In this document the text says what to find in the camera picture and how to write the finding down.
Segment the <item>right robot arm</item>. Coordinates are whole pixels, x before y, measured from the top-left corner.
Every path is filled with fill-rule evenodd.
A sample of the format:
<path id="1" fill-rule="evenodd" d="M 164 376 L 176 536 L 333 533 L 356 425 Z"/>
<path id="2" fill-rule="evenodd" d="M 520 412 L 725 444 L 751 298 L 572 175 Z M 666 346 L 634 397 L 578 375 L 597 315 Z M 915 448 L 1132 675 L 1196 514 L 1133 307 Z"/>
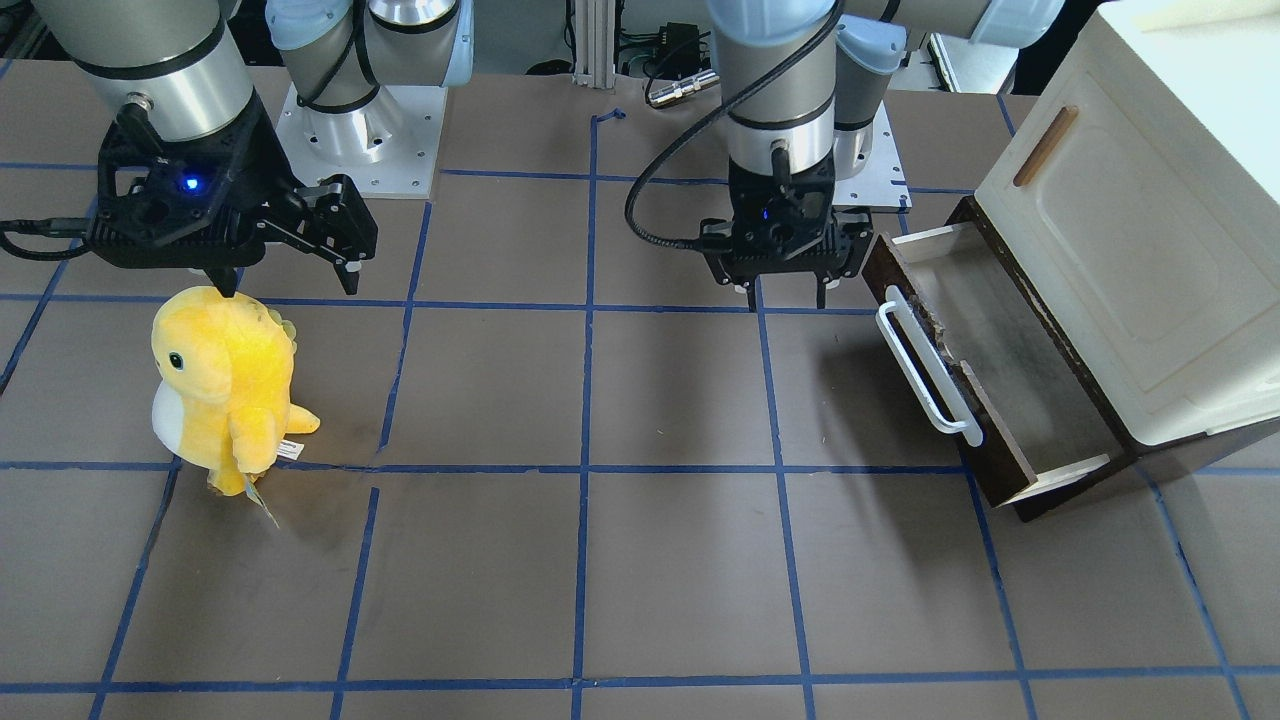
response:
<path id="1" fill-rule="evenodd" d="M 424 196 L 436 142 L 411 97 L 470 81 L 470 1 L 269 1 L 294 96 L 273 120 L 224 1 L 38 1 L 36 10 L 113 110 L 79 236 L 129 270 L 182 268 L 223 296 L 285 243 L 353 295 L 378 250 L 365 193 Z"/>

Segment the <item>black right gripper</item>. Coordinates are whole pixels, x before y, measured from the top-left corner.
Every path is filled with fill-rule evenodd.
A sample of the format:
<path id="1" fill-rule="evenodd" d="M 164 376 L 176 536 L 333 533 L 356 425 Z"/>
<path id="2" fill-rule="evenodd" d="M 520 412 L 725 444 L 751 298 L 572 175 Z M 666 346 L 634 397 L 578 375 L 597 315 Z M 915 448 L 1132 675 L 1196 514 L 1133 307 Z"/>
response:
<path id="1" fill-rule="evenodd" d="M 355 296 L 378 224 L 355 179 L 329 176 L 300 187 L 260 96 L 224 128 L 183 142 L 160 138 L 150 114 L 125 102 L 99 150 L 95 217 L 84 245 L 125 269 L 198 268 L 233 299 L 242 268 L 268 242 L 328 263 Z"/>

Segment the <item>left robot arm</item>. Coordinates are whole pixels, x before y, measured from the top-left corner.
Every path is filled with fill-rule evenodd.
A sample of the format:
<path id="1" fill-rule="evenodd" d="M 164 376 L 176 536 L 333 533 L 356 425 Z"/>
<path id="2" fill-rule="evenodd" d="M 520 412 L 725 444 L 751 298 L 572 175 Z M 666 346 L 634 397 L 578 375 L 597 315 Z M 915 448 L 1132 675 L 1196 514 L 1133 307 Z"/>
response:
<path id="1" fill-rule="evenodd" d="M 712 1 L 730 219 L 696 240 L 716 281 L 756 309 L 763 275 L 809 274 L 815 305 L 861 269 L 870 209 L 837 193 L 863 173 L 876 114 L 913 32 L 1025 47 L 1060 1 Z"/>

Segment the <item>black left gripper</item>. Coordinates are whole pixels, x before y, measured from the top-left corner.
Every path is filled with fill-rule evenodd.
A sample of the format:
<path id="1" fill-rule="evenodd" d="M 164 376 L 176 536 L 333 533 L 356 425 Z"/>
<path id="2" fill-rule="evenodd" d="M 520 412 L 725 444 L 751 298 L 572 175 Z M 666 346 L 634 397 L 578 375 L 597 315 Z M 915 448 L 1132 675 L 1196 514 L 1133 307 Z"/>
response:
<path id="1" fill-rule="evenodd" d="M 730 161 L 728 186 L 733 218 L 700 222 L 698 251 L 713 277 L 736 284 L 750 313 L 763 307 L 759 275 L 794 272 L 815 274 L 815 309 L 827 309 L 828 291 L 841 277 L 860 272 L 874 227 L 867 208 L 835 211 L 835 163 L 822 160 L 781 184 Z"/>

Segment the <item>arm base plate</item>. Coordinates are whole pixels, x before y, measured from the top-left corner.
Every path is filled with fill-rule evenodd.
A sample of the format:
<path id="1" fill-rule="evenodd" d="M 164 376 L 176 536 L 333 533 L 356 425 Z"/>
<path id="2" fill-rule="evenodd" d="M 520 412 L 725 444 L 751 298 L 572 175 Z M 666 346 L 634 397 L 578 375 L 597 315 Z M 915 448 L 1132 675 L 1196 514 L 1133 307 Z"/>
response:
<path id="1" fill-rule="evenodd" d="M 346 174 L 365 199 L 429 199 L 445 115 L 443 87 L 384 86 L 346 114 L 302 108 L 289 87 L 276 135 L 307 186 Z"/>
<path id="2" fill-rule="evenodd" d="M 913 206 L 884 105 L 860 129 L 835 132 L 833 206 L 900 213 Z"/>

